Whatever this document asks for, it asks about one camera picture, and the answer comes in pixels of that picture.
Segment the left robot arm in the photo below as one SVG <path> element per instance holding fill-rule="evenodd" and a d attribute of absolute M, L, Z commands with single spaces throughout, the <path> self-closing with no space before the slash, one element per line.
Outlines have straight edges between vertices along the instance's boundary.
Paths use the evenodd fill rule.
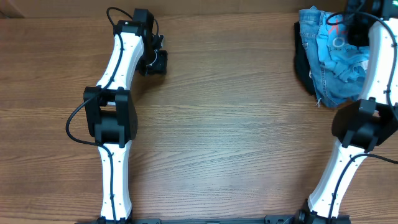
<path fill-rule="evenodd" d="M 131 223 L 129 152 L 137 134 L 131 96 L 135 72 L 165 75 L 168 53 L 164 36 L 147 9 L 135 9 L 128 20 L 113 24 L 114 49 L 106 71 L 83 93 L 88 130 L 101 156 L 103 203 L 97 223 Z"/>

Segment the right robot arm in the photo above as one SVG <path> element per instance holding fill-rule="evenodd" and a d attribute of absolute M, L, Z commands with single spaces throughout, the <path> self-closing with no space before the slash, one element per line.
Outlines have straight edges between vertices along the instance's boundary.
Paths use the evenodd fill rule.
<path fill-rule="evenodd" d="M 295 71 L 337 110 L 335 143 L 315 190 L 291 223 L 349 223 L 340 203 L 358 167 L 397 131 L 397 2 L 348 1 L 342 12 L 299 11 Z"/>

